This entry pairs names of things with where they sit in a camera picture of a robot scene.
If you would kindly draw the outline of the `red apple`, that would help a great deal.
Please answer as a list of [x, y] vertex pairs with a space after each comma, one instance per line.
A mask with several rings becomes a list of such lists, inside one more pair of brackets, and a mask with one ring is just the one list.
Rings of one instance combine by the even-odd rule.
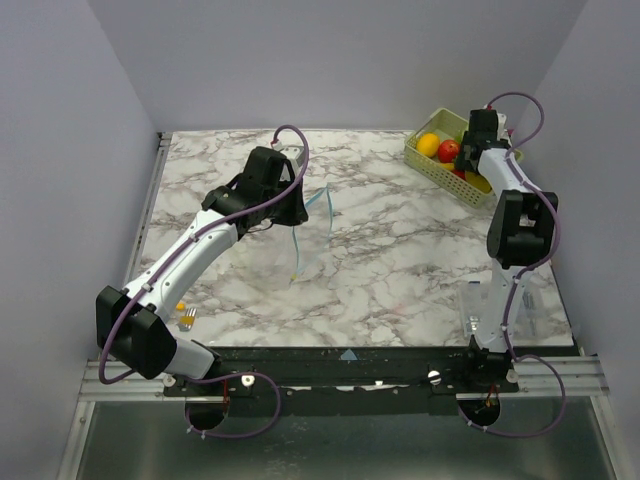
[[460, 144], [453, 139], [447, 139], [439, 145], [437, 156], [441, 163], [453, 163], [459, 151]]

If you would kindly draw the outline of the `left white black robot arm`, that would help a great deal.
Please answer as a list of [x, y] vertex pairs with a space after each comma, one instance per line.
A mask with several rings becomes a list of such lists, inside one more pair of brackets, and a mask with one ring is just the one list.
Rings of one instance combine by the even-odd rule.
[[177, 338], [166, 323], [204, 271], [249, 230], [268, 220], [298, 226], [308, 219], [301, 169], [304, 154], [254, 148], [241, 173], [211, 190], [189, 227], [159, 260], [124, 287], [105, 287], [96, 299], [97, 343], [146, 379], [187, 377], [201, 395], [222, 380], [209, 348]]

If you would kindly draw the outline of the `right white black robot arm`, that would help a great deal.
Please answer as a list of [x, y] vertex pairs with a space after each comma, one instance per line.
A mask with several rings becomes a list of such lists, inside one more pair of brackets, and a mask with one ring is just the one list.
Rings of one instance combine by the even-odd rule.
[[558, 197], [543, 192], [522, 170], [500, 114], [489, 108], [470, 112], [455, 166], [483, 177], [497, 197], [486, 239], [492, 259], [487, 302], [482, 308], [469, 350], [472, 360], [460, 367], [460, 379], [480, 392], [516, 357], [513, 329], [533, 272], [557, 247]]

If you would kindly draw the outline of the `yellow red mango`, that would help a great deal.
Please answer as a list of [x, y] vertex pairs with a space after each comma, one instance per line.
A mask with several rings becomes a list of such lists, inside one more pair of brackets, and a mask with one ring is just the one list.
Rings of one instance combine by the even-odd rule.
[[467, 171], [465, 173], [465, 180], [469, 185], [476, 188], [483, 194], [490, 194], [492, 192], [490, 183], [480, 174]]

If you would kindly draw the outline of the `clear plastic box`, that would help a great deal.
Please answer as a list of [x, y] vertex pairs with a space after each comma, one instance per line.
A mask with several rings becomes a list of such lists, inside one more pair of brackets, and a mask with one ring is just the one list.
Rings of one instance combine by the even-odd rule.
[[[488, 282], [470, 281], [458, 289], [458, 307], [461, 324], [466, 338], [473, 335], [479, 326], [480, 318], [488, 301], [490, 284]], [[522, 301], [514, 322], [519, 338], [534, 339], [541, 335], [538, 323], [546, 318], [546, 308], [535, 285], [528, 284], [522, 294]]]

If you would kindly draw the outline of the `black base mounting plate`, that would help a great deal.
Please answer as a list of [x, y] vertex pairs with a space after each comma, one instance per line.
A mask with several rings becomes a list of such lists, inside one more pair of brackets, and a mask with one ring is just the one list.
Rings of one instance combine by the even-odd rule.
[[478, 369], [468, 347], [221, 347], [211, 384], [179, 379], [165, 396], [232, 416], [454, 415], [458, 395], [518, 390], [514, 367]]

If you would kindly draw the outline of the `yellow lemon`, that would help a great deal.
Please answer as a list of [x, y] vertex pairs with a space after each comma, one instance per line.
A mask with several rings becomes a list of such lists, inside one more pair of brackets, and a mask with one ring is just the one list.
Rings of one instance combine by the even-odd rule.
[[426, 156], [426, 157], [434, 157], [440, 147], [440, 138], [437, 134], [433, 132], [424, 133], [416, 142], [416, 150]]

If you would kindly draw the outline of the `clear zip top bag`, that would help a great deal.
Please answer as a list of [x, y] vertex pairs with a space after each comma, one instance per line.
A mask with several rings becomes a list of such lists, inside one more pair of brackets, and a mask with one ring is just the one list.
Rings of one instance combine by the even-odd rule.
[[300, 226], [269, 225], [247, 234], [237, 245], [242, 278], [259, 290], [284, 290], [328, 248], [333, 230], [331, 185], [306, 202], [308, 221]]

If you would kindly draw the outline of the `green plastic basket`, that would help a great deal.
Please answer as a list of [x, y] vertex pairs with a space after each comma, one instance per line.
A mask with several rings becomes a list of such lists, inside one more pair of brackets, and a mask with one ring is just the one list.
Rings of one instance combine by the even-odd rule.
[[405, 140], [404, 161], [463, 203], [480, 208], [495, 194], [489, 181], [479, 173], [458, 169], [454, 163], [468, 125], [446, 108], [435, 110], [426, 124]]

